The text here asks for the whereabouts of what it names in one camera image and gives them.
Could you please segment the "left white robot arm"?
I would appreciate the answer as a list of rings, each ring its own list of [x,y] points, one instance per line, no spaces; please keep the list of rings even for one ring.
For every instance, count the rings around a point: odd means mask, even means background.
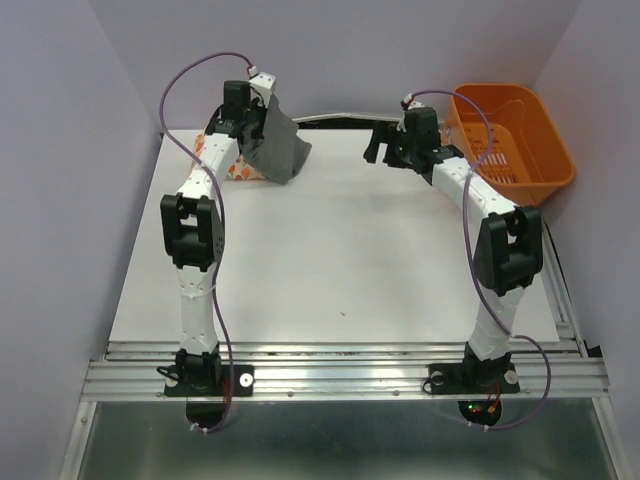
[[[176,193],[161,199],[164,246],[180,286],[180,345],[175,364],[160,369],[173,390],[210,394],[224,386],[212,299],[225,246],[216,197],[244,144],[262,137],[275,85],[267,73],[225,82],[223,103],[200,137],[190,173]]]

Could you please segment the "grey skirt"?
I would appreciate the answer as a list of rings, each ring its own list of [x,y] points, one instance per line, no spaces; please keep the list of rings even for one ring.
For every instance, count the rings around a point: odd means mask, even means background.
[[[301,172],[311,144],[299,137],[298,124],[280,110],[276,95],[272,95],[267,108],[262,145],[241,155],[267,180],[284,185]]]

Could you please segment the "floral orange skirt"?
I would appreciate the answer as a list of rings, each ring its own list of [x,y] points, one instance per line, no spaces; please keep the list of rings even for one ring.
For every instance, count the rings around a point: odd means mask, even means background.
[[[219,182],[266,179],[249,165],[240,154],[237,140],[228,135],[199,133],[194,142],[194,154],[215,174]]]

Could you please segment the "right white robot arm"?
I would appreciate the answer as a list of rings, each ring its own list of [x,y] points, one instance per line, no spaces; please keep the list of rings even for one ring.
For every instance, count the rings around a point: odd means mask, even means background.
[[[542,221],[474,173],[463,152],[441,141],[435,110],[418,106],[399,122],[377,121],[364,159],[409,169],[450,198],[463,214],[463,235],[479,295],[475,326],[457,363],[432,363],[423,386],[432,395],[520,390],[509,342],[525,290],[543,266]]]

